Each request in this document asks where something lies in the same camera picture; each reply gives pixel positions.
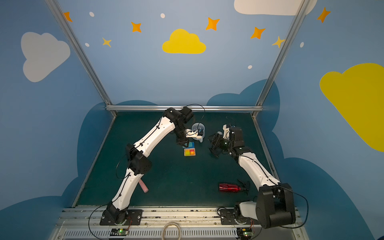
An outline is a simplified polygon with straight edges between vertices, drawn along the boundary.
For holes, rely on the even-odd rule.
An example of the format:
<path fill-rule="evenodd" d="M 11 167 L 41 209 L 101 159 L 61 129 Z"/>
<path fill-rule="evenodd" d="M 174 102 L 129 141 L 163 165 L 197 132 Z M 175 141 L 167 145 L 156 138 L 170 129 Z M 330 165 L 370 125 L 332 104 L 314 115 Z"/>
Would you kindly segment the teal block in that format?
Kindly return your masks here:
<path fill-rule="evenodd" d="M 195 148 L 195 142 L 189 142 L 185 149 L 194 149 Z"/>

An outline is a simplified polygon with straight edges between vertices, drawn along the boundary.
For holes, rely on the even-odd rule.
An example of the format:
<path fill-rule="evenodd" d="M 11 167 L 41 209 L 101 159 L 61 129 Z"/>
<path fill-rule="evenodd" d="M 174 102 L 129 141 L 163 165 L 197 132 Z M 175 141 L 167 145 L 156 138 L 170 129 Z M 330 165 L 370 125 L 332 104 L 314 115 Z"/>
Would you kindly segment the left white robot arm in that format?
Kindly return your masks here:
<path fill-rule="evenodd" d="M 187 136 L 188 129 L 185 124 L 193 116 L 193 111 L 188 107 L 183 107 L 181 110 L 168 108 L 144 137 L 133 145 L 127 144 L 127 171 L 117 194 L 107 204 L 102 214 L 101 226 L 123 225 L 126 222 L 132 195 L 141 178 L 152 167 L 152 162 L 148 159 L 149 155 L 171 132 L 175 133 L 178 145 L 187 147 L 190 138 Z"/>

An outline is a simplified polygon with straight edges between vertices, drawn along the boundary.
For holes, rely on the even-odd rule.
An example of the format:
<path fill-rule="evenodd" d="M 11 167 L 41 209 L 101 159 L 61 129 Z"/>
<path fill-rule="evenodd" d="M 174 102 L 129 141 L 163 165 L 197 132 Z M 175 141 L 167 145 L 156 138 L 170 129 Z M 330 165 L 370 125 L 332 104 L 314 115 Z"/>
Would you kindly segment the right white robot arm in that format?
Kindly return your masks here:
<path fill-rule="evenodd" d="M 282 227 L 296 222 L 294 193 L 289 184 L 282 184 L 246 146 L 240 127 L 223 126 L 222 132 L 209 137 L 211 153 L 218 157 L 228 153 L 249 175 L 258 190 L 257 201 L 240 202 L 234 208 L 235 220 L 245 224 L 256 220 L 262 228 Z"/>

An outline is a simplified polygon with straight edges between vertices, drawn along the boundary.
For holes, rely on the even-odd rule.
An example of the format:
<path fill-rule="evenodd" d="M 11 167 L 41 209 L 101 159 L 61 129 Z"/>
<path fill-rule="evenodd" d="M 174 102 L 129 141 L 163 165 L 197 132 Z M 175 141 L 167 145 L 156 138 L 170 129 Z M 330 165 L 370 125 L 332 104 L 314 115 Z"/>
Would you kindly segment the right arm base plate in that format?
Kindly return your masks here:
<path fill-rule="evenodd" d="M 221 225 L 259 225 L 259 221 L 252 218 L 241 217 L 234 209 L 218 208 L 217 214 Z"/>

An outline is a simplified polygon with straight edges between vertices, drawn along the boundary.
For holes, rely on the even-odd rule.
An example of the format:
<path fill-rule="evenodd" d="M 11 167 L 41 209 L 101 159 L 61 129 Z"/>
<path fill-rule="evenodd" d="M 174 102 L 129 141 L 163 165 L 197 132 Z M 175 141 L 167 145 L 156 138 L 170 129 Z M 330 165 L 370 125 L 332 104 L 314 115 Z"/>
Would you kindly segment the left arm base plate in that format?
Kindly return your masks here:
<path fill-rule="evenodd" d="M 138 226 L 141 223 L 143 210 L 105 210 L 100 221 L 101 226 Z"/>

